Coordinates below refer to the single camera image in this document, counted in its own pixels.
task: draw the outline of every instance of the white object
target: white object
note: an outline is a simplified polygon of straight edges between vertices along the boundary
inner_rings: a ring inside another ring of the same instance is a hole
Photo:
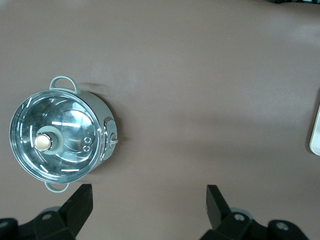
[[[320,156],[320,107],[316,115],[311,140],[310,140],[310,149],[311,151]]]
[[[33,143],[36,149],[38,149],[41,152],[46,152],[51,148],[52,140],[50,136],[42,133],[35,136]]]

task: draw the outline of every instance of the screw hole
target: screw hole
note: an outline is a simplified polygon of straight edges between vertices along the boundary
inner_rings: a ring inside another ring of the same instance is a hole
[[[45,214],[45,215],[42,216],[42,220],[48,220],[50,218],[51,218],[51,214],[50,213]]]
[[[284,230],[284,231],[288,231],[289,230],[288,225],[285,224],[284,222],[281,222],[281,221],[277,222],[276,226],[277,226],[278,229],[281,229],[281,230]]]
[[[236,214],[234,215],[234,218],[237,220],[237,221],[244,221],[245,220],[245,217],[241,214]]]
[[[0,223],[0,229],[1,229],[1,228],[5,228],[7,225],[8,225],[8,222],[7,222],[7,221],[1,222],[1,223]]]

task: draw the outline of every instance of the pot side handle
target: pot side handle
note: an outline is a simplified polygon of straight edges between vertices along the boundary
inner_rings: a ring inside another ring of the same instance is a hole
[[[56,194],[59,194],[59,193],[63,193],[65,190],[67,190],[67,188],[69,187],[70,183],[67,183],[66,186],[65,186],[65,188],[63,188],[63,189],[56,189],[56,188],[54,188],[54,187],[50,184],[50,182],[45,182],[44,185],[45,185],[46,188],[47,188],[48,190],[50,190],[51,192],[56,193]]]
[[[67,80],[69,80],[72,83],[74,89],[65,88],[65,87],[56,87],[56,82],[59,79],[67,79]],[[69,92],[69,93],[72,93],[72,94],[80,94],[81,93],[81,91],[78,88],[76,82],[74,80],[72,80],[68,76],[56,76],[54,79],[52,79],[49,89],[50,90],[62,90],[62,91],[66,91],[66,92]]]

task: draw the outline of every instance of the black clamp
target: black clamp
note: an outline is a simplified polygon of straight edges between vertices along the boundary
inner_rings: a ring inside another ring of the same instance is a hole
[[[75,240],[92,209],[92,186],[82,184],[58,211],[40,213],[20,226],[14,218],[0,219],[0,240]]]
[[[272,220],[265,227],[242,212],[232,212],[216,185],[207,186],[206,209],[212,230],[200,240],[308,240],[289,221]]]

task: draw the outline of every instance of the pot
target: pot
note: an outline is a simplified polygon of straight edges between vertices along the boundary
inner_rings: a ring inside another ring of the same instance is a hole
[[[56,87],[68,80],[74,89]],[[97,96],[80,91],[74,80],[57,76],[49,90],[26,99],[10,124],[10,144],[19,164],[61,193],[113,153],[117,126],[108,106]],[[66,184],[56,189],[51,184]]]

